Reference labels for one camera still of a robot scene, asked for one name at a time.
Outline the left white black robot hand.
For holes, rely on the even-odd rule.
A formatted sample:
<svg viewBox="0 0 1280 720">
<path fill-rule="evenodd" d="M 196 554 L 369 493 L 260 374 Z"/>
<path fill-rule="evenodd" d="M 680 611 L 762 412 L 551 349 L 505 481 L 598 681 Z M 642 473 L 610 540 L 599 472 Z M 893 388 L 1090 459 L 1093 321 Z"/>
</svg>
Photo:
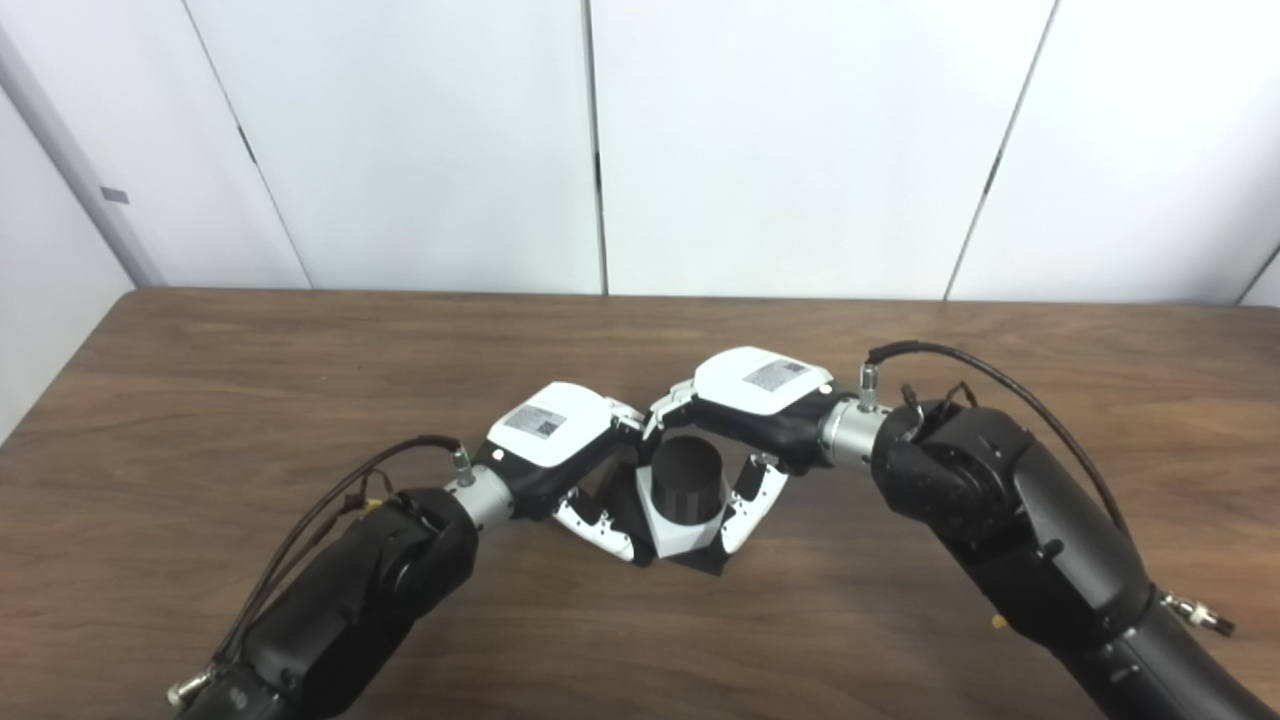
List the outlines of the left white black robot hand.
<svg viewBox="0 0 1280 720">
<path fill-rule="evenodd" d="M 452 489 L 480 533 L 506 520 L 556 519 L 626 562 L 630 534 L 580 482 L 622 448 L 637 447 L 645 416 L 585 386 L 556 380 L 498 419 L 475 454 L 471 482 Z"/>
</svg>

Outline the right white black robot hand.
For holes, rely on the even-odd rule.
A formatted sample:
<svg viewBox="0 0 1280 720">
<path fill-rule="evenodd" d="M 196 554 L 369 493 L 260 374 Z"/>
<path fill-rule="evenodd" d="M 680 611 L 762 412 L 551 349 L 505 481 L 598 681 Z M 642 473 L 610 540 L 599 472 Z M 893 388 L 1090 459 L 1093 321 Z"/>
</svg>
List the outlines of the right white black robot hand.
<svg viewBox="0 0 1280 720">
<path fill-rule="evenodd" d="M 792 477 L 835 466 L 851 398 L 824 368 L 750 346 L 672 386 L 649 409 L 637 469 L 655 555 L 719 574 Z"/>
</svg>

